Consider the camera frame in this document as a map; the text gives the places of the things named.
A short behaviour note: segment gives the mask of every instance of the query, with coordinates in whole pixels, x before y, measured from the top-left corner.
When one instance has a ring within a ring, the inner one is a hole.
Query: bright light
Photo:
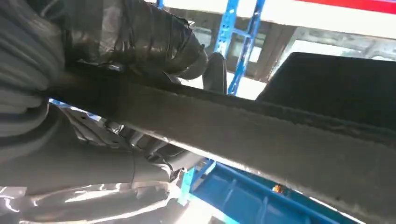
[[[175,224],[206,224],[211,218],[211,209],[208,204],[200,200],[192,200]]]

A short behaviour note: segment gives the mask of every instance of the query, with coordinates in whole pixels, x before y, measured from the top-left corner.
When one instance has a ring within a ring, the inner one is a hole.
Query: wrapped hose
[[[68,62],[156,68],[184,79],[205,71],[207,55],[188,22],[143,0],[31,0],[63,31]]]
[[[44,124],[48,101],[41,95],[60,74],[60,30],[23,0],[0,5],[0,164],[39,149],[55,124]]]

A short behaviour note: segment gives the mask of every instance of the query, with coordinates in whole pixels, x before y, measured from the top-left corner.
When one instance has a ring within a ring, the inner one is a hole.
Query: red stripe
[[[330,6],[362,9],[380,13],[396,14],[396,1],[386,0],[298,0]]]

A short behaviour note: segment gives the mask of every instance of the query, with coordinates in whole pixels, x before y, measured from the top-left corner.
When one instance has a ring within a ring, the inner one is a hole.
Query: black tape wrap
[[[205,70],[204,46],[188,22],[143,0],[29,3],[61,27],[70,62],[155,67],[185,79],[196,78]]]

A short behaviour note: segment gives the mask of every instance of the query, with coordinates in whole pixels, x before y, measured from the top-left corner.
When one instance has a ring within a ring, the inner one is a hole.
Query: blue vehicle lift
[[[239,0],[229,0],[221,20],[214,52],[226,58],[233,33],[244,37],[234,78],[227,93],[235,95],[245,74],[254,47],[265,0],[257,0],[247,30],[234,27]],[[204,175],[203,181],[197,183]],[[311,200],[275,182],[229,167],[208,159],[201,168],[192,168],[183,176],[181,197],[178,202],[186,205],[189,200],[203,200],[225,215],[220,217],[227,224],[295,223],[295,224],[352,224],[355,221],[343,216],[334,208]]]

